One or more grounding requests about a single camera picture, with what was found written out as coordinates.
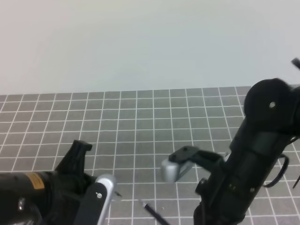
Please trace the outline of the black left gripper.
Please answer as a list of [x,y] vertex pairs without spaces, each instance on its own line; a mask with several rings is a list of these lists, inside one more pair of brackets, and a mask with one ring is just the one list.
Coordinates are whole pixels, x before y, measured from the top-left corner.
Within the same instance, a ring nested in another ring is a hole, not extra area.
[[37,173],[45,187],[36,197],[42,225],[73,224],[87,188],[96,180],[84,174],[85,155],[91,149],[92,144],[74,140],[55,172]]

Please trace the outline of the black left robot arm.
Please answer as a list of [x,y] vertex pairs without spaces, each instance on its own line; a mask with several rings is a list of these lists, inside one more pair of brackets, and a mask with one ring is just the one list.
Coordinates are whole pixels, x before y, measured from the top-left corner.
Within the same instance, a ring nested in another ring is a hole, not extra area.
[[53,171],[2,172],[2,225],[71,225],[95,178],[84,172],[92,145],[75,140]]

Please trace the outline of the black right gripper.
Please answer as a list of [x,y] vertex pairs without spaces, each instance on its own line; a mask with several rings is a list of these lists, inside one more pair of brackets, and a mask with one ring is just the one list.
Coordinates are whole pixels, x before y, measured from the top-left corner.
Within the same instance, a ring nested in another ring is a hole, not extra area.
[[195,225],[237,225],[268,177],[283,150],[288,135],[256,131],[241,126],[230,144],[227,160],[219,154],[184,146],[171,154],[169,162],[182,166],[192,162],[210,172],[201,179],[196,193]]

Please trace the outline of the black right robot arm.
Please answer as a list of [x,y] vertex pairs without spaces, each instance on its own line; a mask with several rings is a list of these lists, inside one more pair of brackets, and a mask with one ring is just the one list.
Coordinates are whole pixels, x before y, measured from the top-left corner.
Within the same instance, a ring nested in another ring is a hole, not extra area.
[[274,186],[285,173],[281,170],[271,183],[265,183],[286,146],[300,136],[299,88],[277,78],[262,80],[248,91],[244,114],[227,159],[184,146],[163,163],[165,178],[170,182],[180,178],[180,169],[187,163],[210,172],[195,190],[201,197],[193,214],[196,225],[240,223],[258,191]]

